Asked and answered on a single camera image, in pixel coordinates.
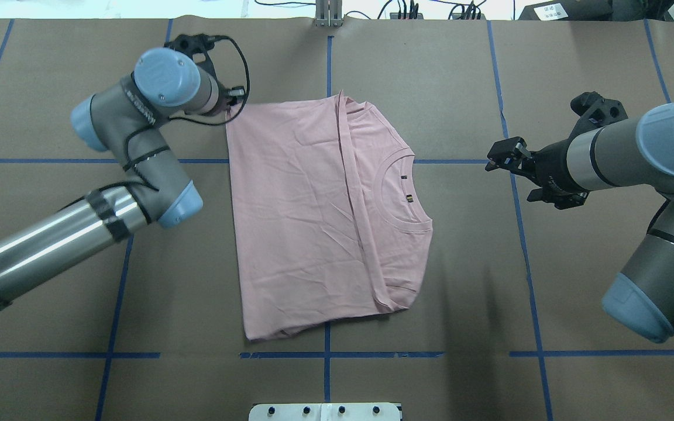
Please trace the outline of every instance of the pink shirt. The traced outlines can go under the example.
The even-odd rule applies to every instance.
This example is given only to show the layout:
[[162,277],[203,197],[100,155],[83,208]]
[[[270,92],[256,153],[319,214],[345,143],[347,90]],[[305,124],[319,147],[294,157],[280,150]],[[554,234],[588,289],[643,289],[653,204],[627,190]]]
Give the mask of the pink shirt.
[[227,131],[249,340],[412,305],[433,230],[414,154],[376,107],[251,104]]

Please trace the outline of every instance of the black mount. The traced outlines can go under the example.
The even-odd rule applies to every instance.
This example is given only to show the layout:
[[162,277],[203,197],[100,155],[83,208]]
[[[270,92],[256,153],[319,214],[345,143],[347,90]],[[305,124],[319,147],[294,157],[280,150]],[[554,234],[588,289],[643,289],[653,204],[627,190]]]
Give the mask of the black mount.
[[[220,35],[207,35],[207,34],[196,34],[196,35],[186,35],[181,34],[176,37],[175,40],[168,41],[164,43],[163,46],[170,48],[171,50],[178,51],[181,54],[184,54],[188,58],[194,60],[195,54],[204,55],[204,61],[201,63],[196,63],[201,69],[209,73],[212,77],[217,79],[215,74],[215,66],[212,63],[212,59],[209,58],[208,51],[211,51],[215,48],[215,43],[226,40],[227,37],[222,37]],[[218,81],[220,92],[225,96],[225,103],[228,107],[235,106],[240,101],[243,101],[244,96],[246,96],[246,88],[243,86],[235,86],[231,89],[225,88]]]
[[570,108],[579,115],[579,120],[568,139],[536,152],[527,151],[527,142],[521,137],[501,140],[490,148],[485,171],[503,168],[540,186],[529,193],[527,202],[553,203],[556,209],[584,205],[589,191],[573,181],[566,167],[570,142],[580,134],[626,120],[628,115],[620,101],[603,98],[596,92],[584,92],[573,98]]

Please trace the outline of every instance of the white bracket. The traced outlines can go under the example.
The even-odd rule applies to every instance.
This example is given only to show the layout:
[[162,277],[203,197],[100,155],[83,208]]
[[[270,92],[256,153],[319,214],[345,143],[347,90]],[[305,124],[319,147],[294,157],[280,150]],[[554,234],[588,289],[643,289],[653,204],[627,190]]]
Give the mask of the white bracket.
[[259,404],[249,421],[402,421],[402,406],[388,402]]
[[342,26],[342,0],[315,0],[316,26]]

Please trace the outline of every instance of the folded garment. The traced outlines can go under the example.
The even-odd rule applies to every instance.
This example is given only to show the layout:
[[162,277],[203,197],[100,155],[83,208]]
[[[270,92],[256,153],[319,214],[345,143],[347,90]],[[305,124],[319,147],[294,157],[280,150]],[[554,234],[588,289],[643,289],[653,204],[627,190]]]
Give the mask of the folded garment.
[[412,305],[433,229],[414,154],[375,106],[249,104],[227,134],[249,340]]

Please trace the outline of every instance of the robotic arm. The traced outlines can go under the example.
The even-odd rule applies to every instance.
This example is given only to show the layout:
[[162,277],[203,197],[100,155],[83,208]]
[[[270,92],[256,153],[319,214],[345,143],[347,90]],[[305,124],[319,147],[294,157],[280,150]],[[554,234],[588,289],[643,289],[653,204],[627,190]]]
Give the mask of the robotic arm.
[[[242,101],[248,86],[226,89],[216,79],[208,50],[229,37],[180,35],[148,50],[133,74],[79,104],[72,126],[92,149],[111,151],[128,179],[86,194],[50,218],[0,241],[0,310],[22,294],[158,221],[173,227],[197,213],[202,200],[194,183],[158,131],[183,111],[217,115]],[[196,64],[194,54],[205,61]],[[249,83],[249,70],[246,82]],[[206,125],[224,125],[206,123]]]
[[589,192],[648,184],[666,198],[647,236],[602,299],[604,310],[650,341],[674,335],[674,103],[641,118],[596,92],[573,99],[580,118],[568,139],[527,151],[521,137],[496,142],[486,171],[524,176],[540,189],[528,202],[583,205]]

